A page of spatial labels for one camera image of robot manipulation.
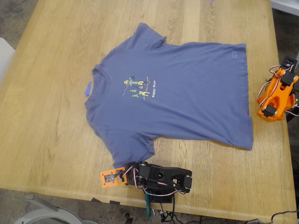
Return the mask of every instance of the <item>wire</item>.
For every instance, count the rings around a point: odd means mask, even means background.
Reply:
[[[292,162],[294,162],[297,165],[297,169],[299,170],[299,164],[297,163],[296,160],[292,160]]]
[[[274,219],[274,217],[275,216],[277,216],[277,215],[282,215],[282,214],[285,214],[285,213],[297,213],[297,212],[299,212],[299,207],[298,207],[298,209],[296,210],[296,211],[283,211],[283,212],[278,212],[278,213],[274,213],[272,216],[271,216],[271,222],[269,222],[269,223],[264,223],[263,222],[263,224],[272,224],[273,223],[273,219]],[[252,222],[252,221],[260,221],[259,219],[252,219],[252,220],[249,220],[249,221],[247,221],[247,222]]]
[[[278,83],[279,83],[279,80],[280,80],[280,77],[277,79],[277,81],[276,81],[276,83],[275,83],[275,86],[274,86],[274,88],[273,88],[271,94],[270,94],[269,96],[267,96],[265,99],[263,99],[263,101],[260,103],[261,108],[262,108],[262,106],[263,106],[263,102],[265,102],[266,99],[268,99],[270,96],[272,96],[272,94],[273,94],[274,91],[276,90],[276,87],[277,87],[277,85],[278,85]]]
[[[270,82],[271,82],[271,81],[266,82],[266,83],[262,86],[261,90],[259,91],[258,96],[257,96],[257,100],[258,100],[259,103],[261,103],[261,102],[260,102],[260,99],[259,99],[259,97],[260,97],[260,95],[261,95],[261,92],[262,92],[263,89],[265,88],[266,84],[268,84],[268,83],[270,83]]]
[[[177,220],[179,223],[184,224],[184,223],[182,223],[181,221],[178,220],[178,217],[177,217],[175,214],[173,214],[173,216],[176,218],[176,220]]]
[[[159,196],[159,197],[169,196],[169,195],[173,195],[174,193],[179,192],[179,191],[175,190],[175,191],[173,191],[172,193],[167,194],[167,195],[154,195],[154,194],[150,194],[149,192],[147,192],[145,188],[143,188],[143,191],[144,191],[145,193],[147,193],[148,195]]]
[[[299,211],[299,207],[296,211],[283,211],[283,212],[278,212],[278,213],[275,213],[273,214],[273,216],[271,217],[271,222],[270,223],[273,223],[273,218],[277,215],[282,215],[282,214],[285,214],[285,213],[297,213]]]
[[[290,70],[290,71],[291,71],[292,68],[293,68],[293,66],[294,66],[294,65],[292,64],[292,66],[291,66],[290,68],[286,69],[286,71],[287,71],[287,70]]]
[[[277,77],[278,77],[278,75],[276,75],[276,73],[275,73],[275,72],[271,71],[271,69],[273,69],[273,68],[275,68],[275,67],[281,67],[281,65],[280,65],[280,64],[278,64],[278,65],[274,65],[274,66],[272,66],[272,67],[269,69],[269,72],[271,72],[273,75],[275,75],[275,76],[277,76]]]
[[[142,185],[142,187],[141,187],[141,188],[137,187],[137,184],[136,184],[136,174],[135,174],[135,170],[137,170],[137,172],[138,172],[138,169],[136,169],[136,168],[134,168],[134,169],[133,169],[135,187],[136,187],[137,189],[143,189],[143,185]]]
[[[285,111],[285,112],[290,113],[291,115],[293,115],[293,116],[295,116],[295,117],[299,117],[299,115],[296,115],[296,114],[294,114],[294,113],[292,113],[292,112],[289,112],[289,111]]]
[[[221,218],[207,218],[207,219],[204,219],[204,220],[201,220],[202,219],[202,216],[200,217],[200,221],[198,222],[198,221],[190,221],[190,222],[188,222],[188,223],[186,223],[186,224],[189,224],[189,223],[202,223],[202,222],[204,222],[204,221],[208,221],[208,220],[216,220],[216,219],[221,219]]]
[[[116,174],[114,174],[114,177],[117,177],[118,175],[121,175],[123,172],[125,172],[125,174],[131,169],[132,167],[128,168],[128,169],[125,169],[125,170],[122,170],[121,172],[118,172]]]
[[[124,175],[126,175],[126,173],[132,168],[133,166],[131,166],[123,175],[122,177],[124,177]]]

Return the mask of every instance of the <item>gray floor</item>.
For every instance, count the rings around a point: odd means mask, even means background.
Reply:
[[[16,48],[37,0],[0,0],[0,37]],[[299,17],[273,11],[280,61],[285,55],[295,57],[299,50]],[[299,161],[299,118],[288,123],[292,158]],[[23,199],[24,193],[0,189],[0,224],[13,223],[16,218],[34,208]],[[105,203],[80,201],[52,196],[40,196],[53,205],[77,212],[82,219],[90,219],[99,224],[123,224],[124,215],[129,212],[137,224],[158,224],[160,218],[145,216],[145,209]],[[199,221],[200,216],[176,213],[186,223]],[[218,219],[204,224],[240,224],[241,221]]]

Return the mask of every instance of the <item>white wire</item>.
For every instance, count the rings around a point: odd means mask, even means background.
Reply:
[[[296,114],[294,114],[294,113],[292,113],[292,112],[289,112],[289,111],[285,111],[285,112],[290,113],[290,114],[292,114],[292,115],[295,116],[295,117],[299,117],[299,115],[296,115]]]
[[[137,184],[136,184],[135,170],[138,171],[138,169],[136,169],[136,168],[133,169],[135,187],[136,187],[137,189],[140,189],[140,188],[137,187]],[[162,183],[162,182],[158,182],[158,184],[162,184],[162,185],[167,185],[167,186],[169,186],[168,184],[166,184],[166,183]],[[172,195],[172,194],[177,193],[177,192],[180,193],[181,195],[184,195],[184,194],[182,194],[181,192],[179,192],[176,188],[175,188],[175,191],[173,191],[172,193],[167,194],[167,195],[154,195],[154,194],[150,194],[150,193],[148,193],[148,192],[146,191],[146,189],[144,188],[144,186],[142,186],[142,188],[143,188],[143,190],[144,190],[145,193],[147,193],[148,195],[153,195],[153,196],[169,196],[169,195]]]
[[[271,71],[271,69],[273,69],[273,68],[275,68],[275,67],[278,67],[278,66],[281,67],[281,65],[278,64],[278,65],[274,65],[274,66],[272,66],[272,67],[269,69],[269,72],[271,72],[273,75],[275,75],[275,76],[277,76],[277,77],[278,77],[278,75],[276,75],[275,72]]]
[[[278,85],[279,80],[280,80],[280,77],[277,79],[277,81],[276,81],[276,83],[275,83],[275,86],[274,86],[274,88],[273,88],[271,94],[270,94],[269,96],[267,96],[265,99],[263,99],[263,101],[260,103],[261,108],[262,108],[262,104],[263,104],[263,102],[265,102],[266,99],[268,99],[270,96],[272,96],[272,94],[273,94],[274,91],[276,90],[276,87],[277,87],[277,85]]]
[[[134,168],[134,169],[133,169],[135,187],[136,187],[137,189],[140,189],[140,188],[138,188],[138,187],[137,187],[137,184],[136,184],[136,175],[135,175],[135,170],[137,170],[137,172],[138,172],[138,169],[136,169],[136,168]]]
[[[287,70],[290,70],[290,71],[291,71],[292,68],[293,68],[293,66],[294,66],[294,65],[292,64],[292,66],[291,66],[290,68],[286,69],[286,71],[287,71]]]
[[[179,192],[178,190],[175,190],[175,191],[173,191],[172,193],[167,194],[167,195],[154,195],[154,194],[150,194],[150,193],[148,193],[144,188],[143,188],[143,190],[144,190],[144,192],[147,193],[148,195],[159,196],[159,197],[169,196],[169,195],[173,195],[174,193]]]
[[[266,86],[266,84],[268,84],[268,83],[270,83],[271,81],[268,81],[268,82],[266,82],[263,86],[262,86],[262,88],[261,88],[261,90],[259,91],[259,93],[258,93],[258,96],[257,96],[257,100],[258,100],[258,102],[259,103],[261,103],[260,102],[260,95],[261,95],[261,92],[263,91],[263,89],[265,88],[265,86]]]
[[[131,166],[123,175],[122,178],[126,175],[126,173],[132,168],[133,166]]]

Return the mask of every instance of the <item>wood grain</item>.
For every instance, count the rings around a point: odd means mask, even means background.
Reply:
[[[154,142],[148,162],[193,171],[176,211],[269,222],[294,210],[286,121],[256,116],[258,90],[278,63],[268,0],[40,0],[0,86],[0,187],[145,207],[133,186],[100,188],[112,157],[86,121],[83,94],[93,66],[140,21],[168,43],[247,44],[252,151],[212,140]]]

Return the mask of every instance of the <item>blue t-shirt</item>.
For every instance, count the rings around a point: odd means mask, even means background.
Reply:
[[[165,39],[139,23],[93,69],[86,117],[114,167],[152,156],[161,135],[251,149],[246,45]]]

